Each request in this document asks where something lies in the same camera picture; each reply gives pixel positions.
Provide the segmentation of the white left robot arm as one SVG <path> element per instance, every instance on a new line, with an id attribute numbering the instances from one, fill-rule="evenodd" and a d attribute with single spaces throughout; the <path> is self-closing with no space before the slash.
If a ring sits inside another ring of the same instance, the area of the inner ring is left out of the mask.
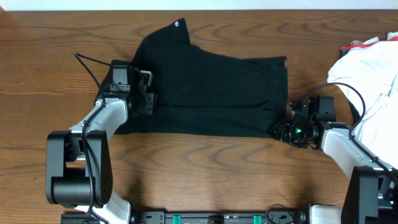
<path id="1" fill-rule="evenodd" d="M 75 212 L 61 223 L 139 223 L 132 205 L 113 190 L 108 143 L 129 119 L 154 112 L 150 71 L 113 65 L 110 83 L 99 89 L 94 108 L 66 131 L 47 137 L 45 195 Z"/>

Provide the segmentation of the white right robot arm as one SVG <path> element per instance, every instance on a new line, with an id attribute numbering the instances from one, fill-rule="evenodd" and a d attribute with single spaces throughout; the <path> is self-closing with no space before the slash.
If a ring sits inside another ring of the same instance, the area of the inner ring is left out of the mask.
<path id="1" fill-rule="evenodd" d="M 397 223 L 397 175 L 336 120 L 333 103 L 291 107 L 293 119 L 280 119 L 270 135 L 297 148 L 312 148 L 331 157 L 349 178 L 343 206 L 310 205 L 294 223 Z"/>

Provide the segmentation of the black t-shirt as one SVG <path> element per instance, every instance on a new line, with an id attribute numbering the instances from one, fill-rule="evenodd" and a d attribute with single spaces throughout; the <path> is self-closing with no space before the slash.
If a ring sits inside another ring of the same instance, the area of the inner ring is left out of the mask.
<path id="1" fill-rule="evenodd" d="M 233 58 L 190 42 L 179 19 L 147 37 L 131 65 L 152 74 L 154 113 L 129 118 L 118 134 L 180 133 L 268 138 L 285 116 L 286 58 Z"/>

